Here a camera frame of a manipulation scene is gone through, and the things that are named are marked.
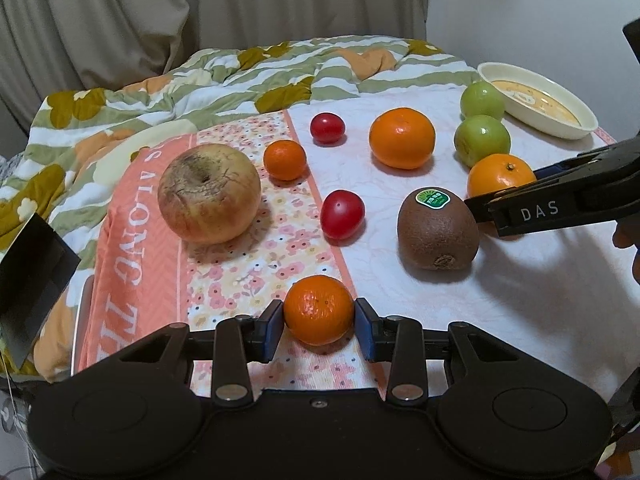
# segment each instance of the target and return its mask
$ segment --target kiwi sticker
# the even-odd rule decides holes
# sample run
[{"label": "kiwi sticker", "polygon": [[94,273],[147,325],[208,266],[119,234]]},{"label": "kiwi sticker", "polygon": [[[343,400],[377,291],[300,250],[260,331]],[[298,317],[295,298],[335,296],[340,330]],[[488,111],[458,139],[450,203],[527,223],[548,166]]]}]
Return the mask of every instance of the kiwi sticker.
[{"label": "kiwi sticker", "polygon": [[451,197],[437,189],[424,189],[415,196],[415,201],[431,209],[442,209],[451,202]]}]

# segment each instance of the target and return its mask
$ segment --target white tablecloth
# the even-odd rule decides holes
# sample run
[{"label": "white tablecloth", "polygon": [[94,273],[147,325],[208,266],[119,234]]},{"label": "white tablecloth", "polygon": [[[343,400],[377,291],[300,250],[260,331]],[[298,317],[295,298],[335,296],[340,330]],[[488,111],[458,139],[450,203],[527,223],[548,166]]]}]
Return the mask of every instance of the white tablecloth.
[{"label": "white tablecloth", "polygon": [[[640,286],[631,275],[634,250],[611,243],[614,223],[503,240],[482,226],[480,251],[469,272],[405,268],[397,251],[396,219],[414,189],[439,186],[465,197],[467,169],[454,158],[460,124],[456,86],[293,107],[289,110],[324,198],[348,189],[366,204],[366,229],[342,253],[357,293],[381,316],[400,314],[425,328],[446,330],[465,320],[588,384],[608,399],[640,364]],[[417,171],[372,160],[368,135],[386,110],[420,110],[436,129],[434,156]],[[314,144],[309,123],[320,112],[340,115],[346,142]],[[511,153],[533,168],[604,144],[595,135],[562,141],[506,117]],[[429,362],[430,394],[446,389],[442,364]]]}]

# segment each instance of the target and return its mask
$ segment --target tangerine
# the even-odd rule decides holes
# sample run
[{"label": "tangerine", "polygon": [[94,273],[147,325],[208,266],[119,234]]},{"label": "tangerine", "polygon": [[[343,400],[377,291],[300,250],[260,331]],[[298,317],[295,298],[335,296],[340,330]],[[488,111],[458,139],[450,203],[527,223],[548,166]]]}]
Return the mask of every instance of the tangerine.
[{"label": "tangerine", "polygon": [[276,140],[264,150],[264,169],[278,180],[296,180],[306,170],[306,153],[302,146],[289,139]]},{"label": "tangerine", "polygon": [[353,298],[335,278],[316,274],[295,282],[284,299],[284,321],[303,343],[338,341],[353,325]]},{"label": "tangerine", "polygon": [[508,153],[494,153],[477,162],[469,172],[466,193],[479,196],[536,181],[536,175],[522,159]]},{"label": "tangerine", "polygon": [[378,117],[369,129],[373,155],[399,170],[416,170],[431,156],[436,131],[427,116],[412,108],[395,108]]}]

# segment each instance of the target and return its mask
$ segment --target blue gripper pad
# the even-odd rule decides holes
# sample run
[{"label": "blue gripper pad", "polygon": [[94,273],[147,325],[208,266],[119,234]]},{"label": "blue gripper pad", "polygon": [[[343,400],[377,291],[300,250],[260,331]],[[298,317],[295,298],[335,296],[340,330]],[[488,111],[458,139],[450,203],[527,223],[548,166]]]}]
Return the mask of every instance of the blue gripper pad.
[{"label": "blue gripper pad", "polygon": [[371,329],[371,322],[360,304],[361,301],[366,300],[358,298],[353,302],[355,307],[354,332],[356,334],[356,338],[358,338],[358,343],[360,345],[360,350],[362,350],[362,354],[364,355],[364,359],[367,361],[373,361],[375,358],[373,331]]},{"label": "blue gripper pad", "polygon": [[267,321],[266,334],[264,337],[264,347],[262,355],[266,361],[271,361],[278,348],[282,331],[284,330],[284,310],[282,308],[283,303],[280,302],[277,306],[267,309],[260,316],[260,320]]},{"label": "blue gripper pad", "polygon": [[558,162],[557,164],[553,164],[552,166],[547,166],[546,168],[540,168],[533,172],[536,176],[536,179],[540,180],[541,178],[546,178],[548,176],[553,176],[558,173],[562,173],[563,171],[570,170],[571,167],[564,162]]}]

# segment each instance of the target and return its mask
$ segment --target floral pattern fabric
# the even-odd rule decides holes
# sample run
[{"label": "floral pattern fabric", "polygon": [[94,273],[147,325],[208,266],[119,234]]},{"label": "floral pattern fabric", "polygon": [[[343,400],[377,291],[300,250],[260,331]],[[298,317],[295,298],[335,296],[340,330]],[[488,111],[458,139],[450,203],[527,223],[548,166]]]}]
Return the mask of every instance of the floral pattern fabric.
[{"label": "floral pattern fabric", "polygon": [[[259,316],[272,300],[283,300],[289,287],[305,276],[326,274],[338,278],[355,295],[339,249],[331,247],[322,235],[321,203],[313,178],[308,174],[283,184],[271,180],[263,167],[265,148],[279,139],[296,140],[296,134],[286,115],[275,112],[172,139],[155,151],[140,151],[123,178],[123,182],[134,185],[131,189],[121,185],[116,190],[106,226],[98,239],[97,280],[89,335],[83,349],[84,365],[117,351],[119,345],[113,344],[117,338],[132,342],[176,317],[188,322],[192,330],[209,330],[220,320],[238,314]],[[196,144],[213,142],[241,150],[258,169],[262,204],[251,227],[226,244],[185,244],[167,231],[153,194],[154,201],[144,206],[149,211],[145,214],[145,219],[148,218],[144,224],[145,239],[167,240],[163,244],[166,248],[175,244],[175,256],[165,255],[163,266],[153,261],[145,266],[141,260],[136,264],[140,266],[140,280],[128,280],[128,274],[114,272],[118,257],[122,258],[120,249],[126,245],[119,237],[127,228],[131,229],[132,218],[134,224],[142,222],[137,213],[131,213],[141,209],[138,177],[149,175],[145,184],[152,187],[179,153]],[[142,246],[136,251],[135,242],[131,243],[133,247],[126,245],[129,253],[142,251]],[[103,304],[114,305],[112,312],[118,308],[124,312],[125,306],[135,309],[135,326],[131,323],[133,316],[110,316],[110,308],[101,308]],[[350,333],[332,345],[311,348],[300,344],[285,330],[271,363],[250,364],[255,395],[264,388],[376,387],[376,373],[375,367],[364,364]],[[195,364],[191,387],[197,394],[210,394],[210,374],[211,362]]]}]

